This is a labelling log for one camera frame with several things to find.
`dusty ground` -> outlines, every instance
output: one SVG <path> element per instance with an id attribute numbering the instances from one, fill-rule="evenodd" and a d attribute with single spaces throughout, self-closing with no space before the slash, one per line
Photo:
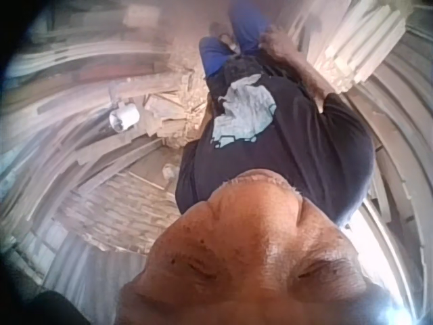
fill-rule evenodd
<path id="1" fill-rule="evenodd" d="M 276 15 L 277 3 L 273 6 L 256 0 L 267 16 Z M 212 22 L 226 24 L 230 28 L 227 15 L 229 0 L 165 0 L 162 4 L 163 19 L 173 38 L 170 67 L 191 73 L 189 84 L 184 85 L 179 97 L 188 114 L 188 122 L 182 136 L 168 140 L 167 144 L 178 148 L 196 138 L 198 128 L 204 116 L 204 105 L 208 88 L 204 80 L 204 71 L 198 43 L 208 35 Z"/>

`navy blue t-shirt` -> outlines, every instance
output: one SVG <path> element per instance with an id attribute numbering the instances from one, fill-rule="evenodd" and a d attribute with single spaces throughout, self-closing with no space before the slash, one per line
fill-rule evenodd
<path id="1" fill-rule="evenodd" d="M 208 86 L 216 112 L 202 138 L 184 149 L 181 213 L 240 173 L 269 169 L 334 223 L 348 222 L 367 194 L 374 149 L 367 128 L 336 94 L 320 114 L 296 79 L 245 57 L 228 62 Z"/>

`scrap wood pile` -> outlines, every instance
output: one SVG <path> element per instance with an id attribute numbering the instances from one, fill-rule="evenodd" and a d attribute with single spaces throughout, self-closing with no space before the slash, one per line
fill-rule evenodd
<path id="1" fill-rule="evenodd" d="M 92 3 L 49 8 L 7 71 L 3 235 L 22 238 L 53 217 L 72 190 L 89 193 L 185 127 L 177 92 L 189 75 L 168 68 L 160 9 Z M 129 104 L 139 121 L 117 133 L 110 113 Z"/>
<path id="2" fill-rule="evenodd" d="M 310 64 L 342 93 L 366 81 L 405 33 L 410 4 L 388 2 L 294 1 L 280 20 Z"/>

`skin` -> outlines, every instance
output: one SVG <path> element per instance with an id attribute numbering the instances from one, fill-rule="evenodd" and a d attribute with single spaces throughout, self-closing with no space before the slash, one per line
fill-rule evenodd
<path id="1" fill-rule="evenodd" d="M 334 88 L 325 78 L 309 64 L 306 58 L 298 52 L 287 33 L 271 27 L 261 37 L 260 46 L 278 63 L 289 64 L 299 74 L 304 86 L 314 97 L 320 112 L 326 96 L 334 93 Z"/>
<path id="2" fill-rule="evenodd" d="M 257 169 L 159 237 L 122 290 L 117 324 L 347 324 L 340 302 L 366 288 L 342 232 L 282 176 Z"/>

